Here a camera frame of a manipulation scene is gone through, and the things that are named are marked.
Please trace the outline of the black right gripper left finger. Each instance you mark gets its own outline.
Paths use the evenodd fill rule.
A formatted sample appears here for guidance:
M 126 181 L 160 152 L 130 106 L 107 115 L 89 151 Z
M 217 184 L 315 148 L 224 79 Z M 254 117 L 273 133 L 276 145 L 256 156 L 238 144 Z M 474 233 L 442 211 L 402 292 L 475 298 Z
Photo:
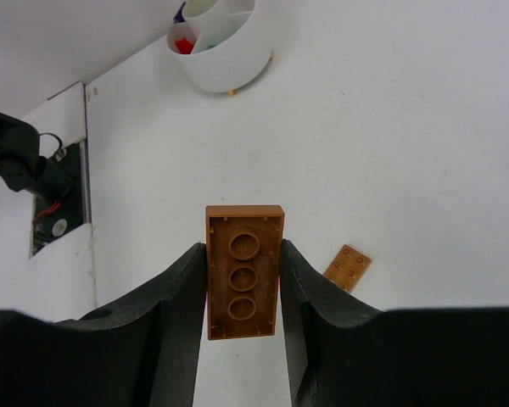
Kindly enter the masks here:
M 0 406 L 189 406 L 206 296 L 206 253 L 78 320 L 0 310 Z

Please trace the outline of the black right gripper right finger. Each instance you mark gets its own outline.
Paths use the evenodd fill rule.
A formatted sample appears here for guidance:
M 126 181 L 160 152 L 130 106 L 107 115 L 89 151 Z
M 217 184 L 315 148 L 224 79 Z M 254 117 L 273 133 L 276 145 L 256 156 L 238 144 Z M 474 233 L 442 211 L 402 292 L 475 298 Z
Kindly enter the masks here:
M 295 406 L 509 406 L 509 308 L 381 311 L 280 254 Z

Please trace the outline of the orange lego brick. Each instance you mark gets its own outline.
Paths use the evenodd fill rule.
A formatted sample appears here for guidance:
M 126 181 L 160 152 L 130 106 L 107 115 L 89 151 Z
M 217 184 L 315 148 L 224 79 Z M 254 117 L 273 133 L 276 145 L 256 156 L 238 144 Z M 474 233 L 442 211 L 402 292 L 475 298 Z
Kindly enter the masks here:
M 345 244 L 323 275 L 343 291 L 352 293 L 371 264 L 372 260 L 368 256 Z

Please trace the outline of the brown curved lego piece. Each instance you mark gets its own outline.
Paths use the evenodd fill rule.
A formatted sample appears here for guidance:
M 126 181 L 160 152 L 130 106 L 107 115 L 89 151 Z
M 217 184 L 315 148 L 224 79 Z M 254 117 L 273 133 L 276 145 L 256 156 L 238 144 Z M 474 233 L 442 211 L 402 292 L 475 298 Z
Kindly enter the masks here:
M 275 333 L 284 220 L 279 205 L 206 207 L 208 339 Z

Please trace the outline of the red lego brick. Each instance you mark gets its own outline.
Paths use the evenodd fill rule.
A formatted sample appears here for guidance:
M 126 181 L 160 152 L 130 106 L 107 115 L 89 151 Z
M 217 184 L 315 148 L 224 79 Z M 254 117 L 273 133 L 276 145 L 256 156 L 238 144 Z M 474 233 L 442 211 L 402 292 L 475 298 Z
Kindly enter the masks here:
M 193 52 L 194 49 L 194 42 L 190 42 L 186 37 L 182 37 L 179 39 L 176 39 L 174 41 L 175 47 L 179 54 L 182 55 L 189 55 Z

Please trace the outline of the purple arched lego piece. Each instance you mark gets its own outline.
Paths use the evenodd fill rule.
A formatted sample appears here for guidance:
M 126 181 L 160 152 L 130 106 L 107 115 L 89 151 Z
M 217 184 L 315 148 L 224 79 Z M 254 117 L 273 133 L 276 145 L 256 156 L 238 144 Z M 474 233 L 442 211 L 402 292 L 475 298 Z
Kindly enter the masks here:
M 179 24 L 179 23 L 184 23 L 185 22 L 185 19 L 183 17 L 183 9 L 185 8 L 187 2 L 186 1 L 183 1 L 182 2 L 182 5 L 180 6 L 180 8 L 176 11 L 174 17 L 173 17 L 173 23 L 174 24 Z

